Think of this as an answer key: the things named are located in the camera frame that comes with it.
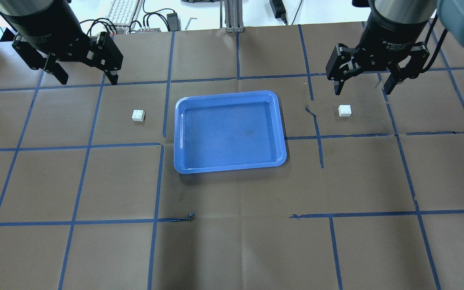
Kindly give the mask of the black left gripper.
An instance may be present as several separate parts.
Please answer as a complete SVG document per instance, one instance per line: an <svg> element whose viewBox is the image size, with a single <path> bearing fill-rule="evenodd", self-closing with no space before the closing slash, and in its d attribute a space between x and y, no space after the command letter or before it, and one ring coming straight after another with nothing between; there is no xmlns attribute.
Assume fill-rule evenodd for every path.
<svg viewBox="0 0 464 290"><path fill-rule="evenodd" d="M18 31L12 47L29 67L43 67L66 85L68 73L57 61L77 61L103 71L117 85L123 54L108 32L89 37L70 12L12 17L12 24Z"/></svg>

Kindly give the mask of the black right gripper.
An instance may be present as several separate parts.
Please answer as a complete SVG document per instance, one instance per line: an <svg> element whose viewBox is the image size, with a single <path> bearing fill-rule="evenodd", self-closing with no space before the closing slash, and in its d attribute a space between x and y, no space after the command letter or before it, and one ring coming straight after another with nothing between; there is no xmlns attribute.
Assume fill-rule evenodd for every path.
<svg viewBox="0 0 464 290"><path fill-rule="evenodd" d="M359 44L350 48L335 45L326 65L327 79L334 81L335 95L340 95L346 81L363 72L390 71L383 86L389 95L405 79L415 79L424 70L430 52L418 41L428 20L403 23L382 14L370 14Z"/></svg>

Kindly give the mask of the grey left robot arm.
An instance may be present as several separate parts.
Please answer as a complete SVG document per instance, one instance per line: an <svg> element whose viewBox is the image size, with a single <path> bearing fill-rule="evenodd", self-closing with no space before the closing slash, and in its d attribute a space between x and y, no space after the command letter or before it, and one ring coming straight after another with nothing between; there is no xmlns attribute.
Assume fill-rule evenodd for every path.
<svg viewBox="0 0 464 290"><path fill-rule="evenodd" d="M117 84L123 54L109 32L84 33L68 1L0 0L0 15L17 32L12 47L32 70L44 70L65 85L69 76L60 62L80 62Z"/></svg>

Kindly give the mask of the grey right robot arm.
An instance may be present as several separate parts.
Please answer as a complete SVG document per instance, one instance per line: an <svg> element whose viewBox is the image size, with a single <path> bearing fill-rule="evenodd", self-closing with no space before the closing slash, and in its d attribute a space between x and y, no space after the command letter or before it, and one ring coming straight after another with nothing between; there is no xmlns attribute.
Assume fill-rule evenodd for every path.
<svg viewBox="0 0 464 290"><path fill-rule="evenodd" d="M370 8L359 44L335 46L326 65L327 79L339 95L345 82L364 72L389 71L383 89L390 94L405 79L416 79L435 62L447 33L464 48L464 0L354 0L358 8ZM428 41L418 41L433 17L444 31L431 53Z"/></svg>

